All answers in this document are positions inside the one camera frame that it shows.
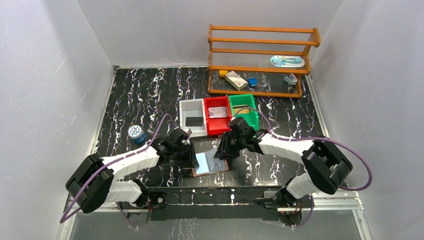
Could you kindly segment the brown leather card holder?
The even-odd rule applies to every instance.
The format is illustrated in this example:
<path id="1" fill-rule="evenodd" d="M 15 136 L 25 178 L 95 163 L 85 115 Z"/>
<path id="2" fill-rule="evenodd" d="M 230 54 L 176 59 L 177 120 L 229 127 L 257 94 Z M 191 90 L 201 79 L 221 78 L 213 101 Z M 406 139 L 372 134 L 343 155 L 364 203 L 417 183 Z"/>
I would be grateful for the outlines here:
<path id="1" fill-rule="evenodd" d="M 214 158 L 217 150 L 218 149 L 214 147 L 213 149 L 206 152 L 195 154 L 198 166 L 192 170 L 193 177 L 200 177 L 229 170 L 229 165 L 226 160 Z"/>

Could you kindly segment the grey numbered credit card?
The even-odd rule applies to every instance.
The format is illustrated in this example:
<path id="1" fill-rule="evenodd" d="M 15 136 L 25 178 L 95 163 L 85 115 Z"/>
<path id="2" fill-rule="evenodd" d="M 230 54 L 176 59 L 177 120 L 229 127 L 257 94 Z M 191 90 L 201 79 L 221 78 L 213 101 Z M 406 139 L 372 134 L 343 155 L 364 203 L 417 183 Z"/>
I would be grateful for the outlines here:
<path id="1" fill-rule="evenodd" d="M 226 106 L 209 107 L 207 109 L 210 119 L 227 118 L 228 111 Z"/>

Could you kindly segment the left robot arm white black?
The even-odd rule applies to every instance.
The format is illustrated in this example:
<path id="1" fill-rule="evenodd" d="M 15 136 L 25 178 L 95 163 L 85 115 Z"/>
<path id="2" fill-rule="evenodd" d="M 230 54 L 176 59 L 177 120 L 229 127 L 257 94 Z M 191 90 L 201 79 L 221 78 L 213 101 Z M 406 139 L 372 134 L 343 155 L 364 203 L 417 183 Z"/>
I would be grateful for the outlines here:
<path id="1" fill-rule="evenodd" d="M 191 135 L 190 128 L 178 127 L 140 149 L 109 157 L 91 154 L 68 179 L 65 188 L 86 214 L 104 203 L 127 202 L 137 208 L 153 205 L 159 195 L 157 191 L 149 190 L 140 180 L 122 178 L 169 163 L 181 168 L 198 167 Z"/>

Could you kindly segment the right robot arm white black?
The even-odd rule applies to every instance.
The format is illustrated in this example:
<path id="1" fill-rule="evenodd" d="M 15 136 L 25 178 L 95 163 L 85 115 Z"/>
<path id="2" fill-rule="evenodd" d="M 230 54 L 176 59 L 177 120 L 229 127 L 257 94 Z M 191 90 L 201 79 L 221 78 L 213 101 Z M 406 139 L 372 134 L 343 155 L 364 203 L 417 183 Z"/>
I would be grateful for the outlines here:
<path id="1" fill-rule="evenodd" d="M 278 156 L 302 164 L 306 170 L 292 177 L 275 196 L 288 207 L 295 207 L 302 197 L 321 191 L 333 195 L 353 169 L 352 163 L 327 139 L 289 140 L 275 137 L 269 130 L 255 130 L 243 117 L 229 123 L 214 158 L 233 160 L 242 150 Z"/>

